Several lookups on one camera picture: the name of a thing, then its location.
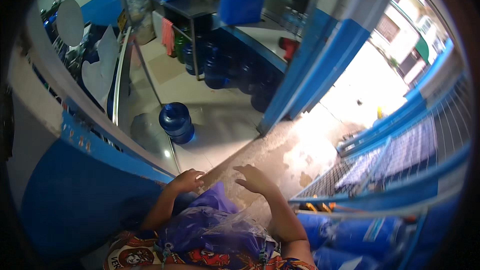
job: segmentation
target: hand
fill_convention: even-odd
[[[235,166],[234,170],[242,173],[247,179],[236,179],[235,182],[253,193],[258,193],[266,197],[267,195],[279,191],[279,187],[274,184],[260,169],[248,164],[246,166]]]
[[[197,179],[197,177],[202,174],[205,174],[205,172],[190,169],[175,177],[175,179],[169,182],[166,187],[173,190],[175,193],[192,192],[204,184],[202,180]]]

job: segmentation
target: stainless steel table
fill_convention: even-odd
[[[172,0],[162,3],[165,8],[168,8],[190,20],[191,38],[177,27],[173,26],[173,28],[191,41],[191,46],[193,50],[193,69],[195,70],[195,76],[197,77],[198,81],[200,80],[200,77],[198,75],[197,46],[195,42],[194,19],[216,13],[218,10],[219,2],[220,0]]]

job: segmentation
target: pink towel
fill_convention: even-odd
[[[166,54],[171,56],[173,52],[174,36],[172,22],[167,18],[162,18],[162,44],[166,47]]]

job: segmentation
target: person's left hand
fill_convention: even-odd
[[[176,193],[192,192],[204,184],[202,180],[197,179],[197,177],[202,174],[205,174],[205,172],[190,169],[175,177],[175,179],[166,186]]]

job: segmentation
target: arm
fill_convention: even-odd
[[[252,165],[237,166],[233,169],[245,176],[246,180],[236,179],[235,182],[253,193],[265,197],[272,212],[275,232],[283,240],[282,257],[295,258],[310,265],[315,265],[310,253],[307,233],[290,208],[288,202],[275,185],[261,170]]]
[[[148,212],[145,220],[140,226],[141,230],[158,229],[164,225],[172,216],[173,203],[180,193],[192,192],[203,185],[203,181],[196,179],[204,174],[202,171],[190,169],[177,176],[168,183],[158,197],[155,205]]]

